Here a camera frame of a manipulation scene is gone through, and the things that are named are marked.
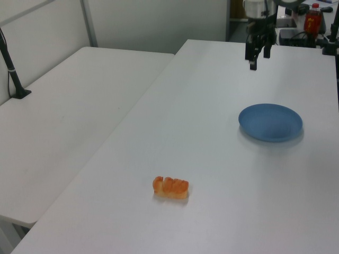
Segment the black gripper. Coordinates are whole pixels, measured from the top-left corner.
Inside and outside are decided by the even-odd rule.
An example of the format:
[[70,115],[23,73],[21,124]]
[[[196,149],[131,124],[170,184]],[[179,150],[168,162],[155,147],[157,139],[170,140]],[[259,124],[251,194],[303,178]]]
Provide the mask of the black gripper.
[[[250,70],[257,70],[257,58],[259,55],[259,49],[253,41],[259,38],[274,45],[276,43],[275,25],[276,16],[274,15],[263,19],[248,19],[245,59],[249,62]],[[264,58],[267,59],[271,56],[271,44],[269,43],[264,46]]]

